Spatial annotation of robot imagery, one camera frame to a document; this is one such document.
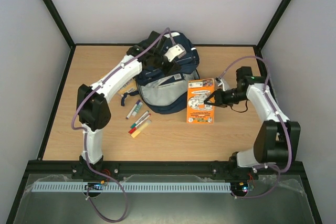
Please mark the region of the navy blue student backpack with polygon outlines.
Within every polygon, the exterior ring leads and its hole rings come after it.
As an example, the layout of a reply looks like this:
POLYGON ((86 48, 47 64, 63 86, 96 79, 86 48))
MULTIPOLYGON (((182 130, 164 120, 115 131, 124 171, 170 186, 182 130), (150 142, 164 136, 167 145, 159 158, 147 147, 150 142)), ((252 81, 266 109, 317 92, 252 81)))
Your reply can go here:
POLYGON ((186 108, 188 82, 199 79, 197 67, 200 57, 197 49, 182 32, 172 31, 165 34, 160 42, 149 51, 164 55, 170 47, 176 44, 181 44, 186 50, 184 56, 174 59, 181 66, 181 70, 175 74, 181 73, 184 80, 177 84, 158 88, 158 80, 167 76, 159 69, 148 71, 142 67, 142 71, 134 77, 138 90, 125 93, 121 99, 122 106, 125 105, 127 96, 139 95, 143 102, 158 114, 177 113, 186 108))

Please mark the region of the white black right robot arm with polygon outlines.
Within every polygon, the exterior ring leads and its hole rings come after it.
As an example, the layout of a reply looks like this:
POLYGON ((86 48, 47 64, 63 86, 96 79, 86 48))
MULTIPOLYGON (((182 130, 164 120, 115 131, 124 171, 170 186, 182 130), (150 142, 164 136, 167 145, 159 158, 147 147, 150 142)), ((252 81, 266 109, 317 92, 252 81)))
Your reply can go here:
POLYGON ((251 67, 238 68, 236 81, 236 88, 219 88, 204 100, 207 105, 221 108, 250 101, 262 122, 253 147, 233 155, 234 161, 229 164, 230 174, 239 178, 247 172, 247 168, 257 170, 280 163, 285 164, 280 172, 287 172, 295 159, 300 124, 291 121, 282 112, 270 93, 266 78, 253 75, 251 67))

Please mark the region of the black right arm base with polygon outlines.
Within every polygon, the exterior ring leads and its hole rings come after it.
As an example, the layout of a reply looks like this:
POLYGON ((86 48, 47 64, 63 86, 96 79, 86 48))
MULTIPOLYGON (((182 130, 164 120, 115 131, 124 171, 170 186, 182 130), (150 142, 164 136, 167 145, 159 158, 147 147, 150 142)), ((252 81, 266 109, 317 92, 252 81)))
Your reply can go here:
POLYGON ((256 187, 257 175, 251 168, 238 166, 237 152, 232 153, 228 161, 211 162, 212 179, 230 183, 231 194, 235 197, 246 197, 256 187))

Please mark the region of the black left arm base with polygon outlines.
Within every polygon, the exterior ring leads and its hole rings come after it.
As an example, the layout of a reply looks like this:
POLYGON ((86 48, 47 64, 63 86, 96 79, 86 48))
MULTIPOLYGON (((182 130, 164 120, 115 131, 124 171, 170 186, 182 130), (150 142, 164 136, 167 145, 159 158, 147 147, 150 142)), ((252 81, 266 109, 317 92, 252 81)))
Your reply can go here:
POLYGON ((120 185, 119 170, 120 163, 117 161, 104 161, 103 157, 97 163, 87 163, 87 161, 80 156, 77 161, 72 161, 72 178, 82 179, 87 182, 84 191, 89 194, 94 190, 101 190, 103 192, 110 192, 111 187, 113 192, 123 193, 120 185))

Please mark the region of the orange comic book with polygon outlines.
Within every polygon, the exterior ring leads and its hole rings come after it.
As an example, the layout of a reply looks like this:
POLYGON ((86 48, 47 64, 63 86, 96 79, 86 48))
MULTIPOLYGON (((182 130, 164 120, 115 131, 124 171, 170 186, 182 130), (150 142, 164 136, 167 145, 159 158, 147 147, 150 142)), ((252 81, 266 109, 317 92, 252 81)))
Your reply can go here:
POLYGON ((188 82, 186 122, 188 124, 213 124, 215 110, 204 101, 215 91, 213 78, 188 82))

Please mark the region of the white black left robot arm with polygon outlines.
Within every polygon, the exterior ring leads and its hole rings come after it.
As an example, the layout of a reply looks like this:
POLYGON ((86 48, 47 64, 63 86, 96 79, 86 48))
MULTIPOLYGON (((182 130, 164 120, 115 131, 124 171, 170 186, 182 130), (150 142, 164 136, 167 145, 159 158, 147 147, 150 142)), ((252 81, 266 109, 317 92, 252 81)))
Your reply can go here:
POLYGON ((83 131, 82 158, 88 167, 103 157, 102 129, 109 123, 111 112, 109 102, 127 81, 137 76, 144 68, 160 69, 165 76, 180 70, 174 60, 183 49, 177 49, 171 31, 163 33, 145 49, 132 47, 131 52, 99 81, 78 89, 77 109, 71 121, 73 130, 83 131))

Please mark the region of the dark blue hardcover book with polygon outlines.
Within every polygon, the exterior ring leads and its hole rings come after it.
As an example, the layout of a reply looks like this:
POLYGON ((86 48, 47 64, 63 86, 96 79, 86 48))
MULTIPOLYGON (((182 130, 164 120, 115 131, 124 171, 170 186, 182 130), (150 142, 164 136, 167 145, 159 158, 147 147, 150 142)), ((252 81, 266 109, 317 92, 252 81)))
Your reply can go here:
POLYGON ((184 76, 181 73, 174 74, 171 76, 164 77, 160 80, 158 80, 157 87, 166 87, 172 84, 177 84, 180 83, 181 81, 184 80, 184 76))

